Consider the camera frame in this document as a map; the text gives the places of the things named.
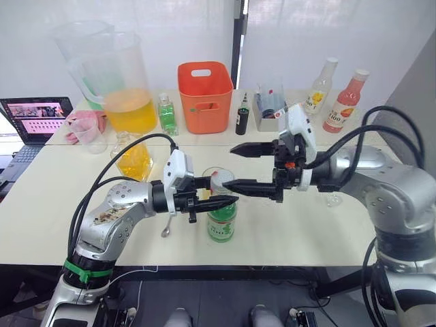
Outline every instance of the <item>cable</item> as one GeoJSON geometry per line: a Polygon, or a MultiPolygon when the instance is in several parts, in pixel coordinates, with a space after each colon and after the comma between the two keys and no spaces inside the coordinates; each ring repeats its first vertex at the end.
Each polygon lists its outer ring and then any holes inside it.
{"type": "Polygon", "coordinates": [[[327,297],[327,302],[324,303],[322,306],[319,305],[305,305],[303,307],[296,307],[295,309],[319,309],[319,308],[324,308],[327,307],[330,304],[330,301],[332,300],[331,297],[327,297]]]}
{"type": "MultiPolygon", "coordinates": [[[[105,184],[107,184],[107,183],[110,183],[110,182],[112,182],[112,181],[117,181],[117,180],[137,181],[136,179],[133,179],[133,178],[130,178],[130,177],[126,177],[126,176],[117,176],[117,177],[108,178],[108,179],[102,181],[102,182],[99,183],[99,185],[97,186],[97,189],[99,189],[100,187],[102,187],[103,185],[105,185],[105,184]]],[[[77,216],[78,216],[79,212],[82,210],[83,202],[84,202],[84,199],[85,199],[85,198],[86,198],[86,196],[83,197],[83,199],[80,201],[79,205],[77,206],[76,211],[74,211],[73,219],[72,219],[72,221],[71,221],[71,223],[70,223],[70,225],[69,225],[69,232],[68,232],[68,245],[70,245],[71,242],[72,242],[73,233],[74,233],[74,230],[76,229],[77,216]]]]}
{"type": "Polygon", "coordinates": [[[377,319],[379,320],[381,327],[388,327],[384,317],[381,315],[382,313],[379,310],[377,299],[375,297],[375,286],[374,286],[374,278],[373,277],[371,277],[371,284],[370,284],[369,289],[370,289],[370,294],[371,294],[371,303],[373,305],[375,315],[377,316],[377,319]]]}
{"type": "MultiPolygon", "coordinates": [[[[415,123],[404,113],[401,112],[400,110],[394,108],[394,107],[390,107],[390,106],[378,106],[378,107],[374,107],[372,109],[370,109],[364,116],[363,116],[363,120],[362,120],[362,126],[365,126],[368,122],[369,116],[371,114],[373,114],[374,112],[377,111],[388,111],[388,112],[394,112],[396,114],[398,114],[401,118],[403,118],[405,121],[407,121],[410,125],[410,127],[413,129],[414,133],[415,133],[415,137],[418,140],[418,145],[420,148],[420,154],[421,154],[421,159],[422,159],[422,165],[424,167],[424,162],[425,162],[425,149],[424,149],[424,141],[422,140],[422,136],[421,133],[419,132],[418,128],[416,127],[415,123]]],[[[364,140],[364,134],[360,134],[359,135],[359,139],[357,142],[357,146],[356,146],[356,152],[354,153],[354,158],[353,158],[353,162],[351,164],[351,166],[347,169],[347,172],[344,174],[343,178],[341,179],[341,186],[344,186],[345,184],[347,184],[353,177],[354,172],[357,169],[357,166],[359,164],[359,160],[360,160],[360,154],[362,152],[362,148],[363,148],[363,140],[364,140]]]]}
{"type": "MultiPolygon", "coordinates": [[[[82,221],[83,221],[83,217],[84,214],[88,208],[88,204],[89,201],[91,200],[91,196],[93,195],[94,191],[98,188],[98,184],[101,181],[101,179],[103,178],[103,176],[105,175],[105,173],[109,170],[109,168],[119,159],[121,158],[122,155],[124,155],[124,153],[126,153],[129,149],[131,149],[132,147],[134,147],[135,145],[148,140],[149,138],[156,138],[156,137],[160,137],[160,138],[166,138],[167,140],[170,141],[170,147],[171,147],[171,152],[174,149],[177,149],[177,144],[176,142],[169,137],[166,134],[149,134],[149,135],[145,135],[141,138],[138,138],[137,140],[133,141],[132,143],[130,143],[129,145],[127,145],[123,150],[121,150],[115,157],[113,157],[109,163],[103,168],[103,170],[100,172],[100,174],[98,175],[98,177],[95,179],[93,185],[91,186],[91,189],[89,190],[88,194],[84,197],[84,201],[82,203],[82,209],[80,210],[80,212],[78,213],[78,217],[77,217],[77,222],[76,222],[76,226],[80,227],[82,225],[82,221]]],[[[79,229],[80,228],[75,228],[74,229],[74,233],[72,235],[72,239],[71,239],[71,244],[68,245],[68,258],[71,258],[74,252],[74,247],[76,246],[77,240],[78,240],[78,235],[79,235],[79,229]]]]}
{"type": "Polygon", "coordinates": [[[345,143],[349,142],[352,138],[355,138],[357,135],[366,133],[368,131],[384,131],[386,133],[392,134],[397,138],[401,139],[406,144],[406,146],[410,149],[410,151],[414,154],[418,167],[423,169],[424,164],[421,158],[421,154],[419,153],[415,145],[412,143],[412,141],[403,133],[393,128],[381,126],[381,125],[366,125],[356,128],[355,130],[349,132],[347,135],[343,136],[339,141],[334,143],[325,153],[317,157],[314,161],[306,164],[304,166],[304,169],[314,169],[322,165],[324,162],[329,160],[345,143]]]}
{"type": "Polygon", "coordinates": [[[375,319],[374,312],[373,312],[371,306],[369,305],[368,294],[367,294],[367,274],[366,274],[366,272],[367,272],[367,267],[368,267],[369,256],[371,255],[371,252],[374,249],[374,244],[375,244],[375,238],[369,243],[367,252],[365,253],[365,257],[363,259],[362,274],[360,276],[360,288],[362,289],[363,302],[365,303],[365,308],[367,308],[368,315],[371,318],[371,321],[372,321],[374,327],[379,327],[379,324],[378,324],[377,320],[375,319]]]}
{"type": "Polygon", "coordinates": [[[119,279],[123,278],[124,276],[133,274],[133,273],[138,273],[141,271],[146,271],[148,273],[157,273],[159,271],[159,266],[156,266],[156,270],[150,270],[150,269],[138,269],[138,270],[131,270],[131,271],[127,271],[122,275],[119,275],[117,278],[114,278],[113,280],[110,281],[109,286],[111,286],[113,283],[115,283],[116,281],[118,281],[119,279]]]}
{"type": "Polygon", "coordinates": [[[314,292],[314,294],[315,294],[315,300],[316,300],[316,303],[318,304],[319,309],[321,310],[321,312],[322,312],[322,313],[327,317],[327,319],[330,320],[330,322],[331,322],[335,327],[339,327],[339,326],[337,325],[337,323],[334,322],[334,320],[330,317],[330,315],[327,313],[327,311],[324,310],[324,307],[321,306],[320,300],[319,300],[318,297],[316,296],[316,293],[315,293],[315,292],[314,292]]]}

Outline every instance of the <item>clear drinking glass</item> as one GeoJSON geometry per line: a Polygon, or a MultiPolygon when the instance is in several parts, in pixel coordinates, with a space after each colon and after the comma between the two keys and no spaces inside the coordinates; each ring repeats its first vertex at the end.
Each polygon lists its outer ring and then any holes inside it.
{"type": "Polygon", "coordinates": [[[90,153],[102,153],[108,147],[107,142],[98,129],[97,119],[76,119],[71,123],[69,128],[81,145],[90,153]]]}

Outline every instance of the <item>laptop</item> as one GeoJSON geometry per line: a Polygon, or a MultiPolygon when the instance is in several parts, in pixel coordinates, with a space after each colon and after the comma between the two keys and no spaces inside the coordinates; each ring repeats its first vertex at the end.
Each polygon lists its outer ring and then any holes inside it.
{"type": "Polygon", "coordinates": [[[0,99],[5,116],[25,144],[1,176],[15,182],[73,110],[68,97],[0,99]]]}

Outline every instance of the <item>shoe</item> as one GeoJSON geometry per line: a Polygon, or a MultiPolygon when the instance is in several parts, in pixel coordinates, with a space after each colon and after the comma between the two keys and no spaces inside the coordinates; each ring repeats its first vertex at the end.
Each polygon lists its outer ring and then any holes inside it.
{"type": "Polygon", "coordinates": [[[280,319],[264,305],[256,305],[249,314],[253,327],[283,327],[280,319]]]}
{"type": "Polygon", "coordinates": [[[192,318],[185,308],[177,308],[171,313],[164,327],[192,327],[192,318]]]}

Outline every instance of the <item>sticker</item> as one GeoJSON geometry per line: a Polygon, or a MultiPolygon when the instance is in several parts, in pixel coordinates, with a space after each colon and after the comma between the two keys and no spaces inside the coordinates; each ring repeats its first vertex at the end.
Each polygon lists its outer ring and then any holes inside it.
{"type": "Polygon", "coordinates": [[[330,111],[330,114],[328,114],[326,121],[327,124],[332,127],[342,127],[344,122],[347,121],[348,117],[351,116],[354,109],[355,108],[352,106],[346,106],[345,104],[340,104],[338,101],[336,101],[333,105],[332,111],[330,111]]]}
{"type": "Polygon", "coordinates": [[[317,114],[321,110],[325,99],[326,92],[312,90],[306,99],[306,112],[308,114],[317,114]]]}
{"type": "Polygon", "coordinates": [[[232,237],[234,232],[234,220],[218,222],[209,217],[207,221],[208,233],[218,240],[227,240],[232,237]]]}

